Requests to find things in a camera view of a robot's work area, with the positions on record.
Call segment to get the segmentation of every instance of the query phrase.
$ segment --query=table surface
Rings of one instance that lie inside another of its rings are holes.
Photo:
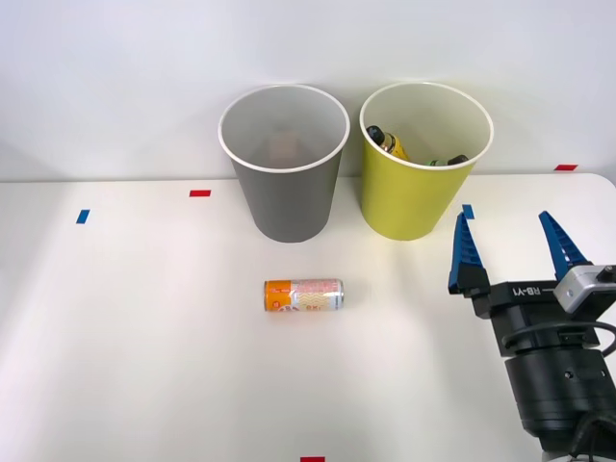
[[[325,229],[279,244],[232,180],[0,185],[0,460],[539,461],[490,322],[448,295],[455,217],[473,205],[493,283],[551,279],[537,215],[614,263],[616,189],[472,176],[410,243],[370,229],[358,189],[340,179]],[[321,277],[343,310],[264,312],[265,280]]]

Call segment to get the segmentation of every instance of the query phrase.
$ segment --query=bottle in yellow bin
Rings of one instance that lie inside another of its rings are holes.
[[[380,148],[383,149],[385,152],[388,152],[392,156],[398,157],[403,161],[411,162],[411,160],[404,152],[402,143],[397,136],[382,131],[376,125],[371,125],[366,129],[366,131],[368,132],[368,136],[372,139],[372,141],[378,144]]]

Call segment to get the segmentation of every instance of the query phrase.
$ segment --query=can label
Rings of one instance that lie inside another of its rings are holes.
[[[335,311],[343,306],[343,283],[339,279],[267,281],[266,311]]]

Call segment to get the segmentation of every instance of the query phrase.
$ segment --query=can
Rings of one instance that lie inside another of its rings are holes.
[[[266,311],[336,311],[343,307],[345,289],[340,279],[266,281]]]

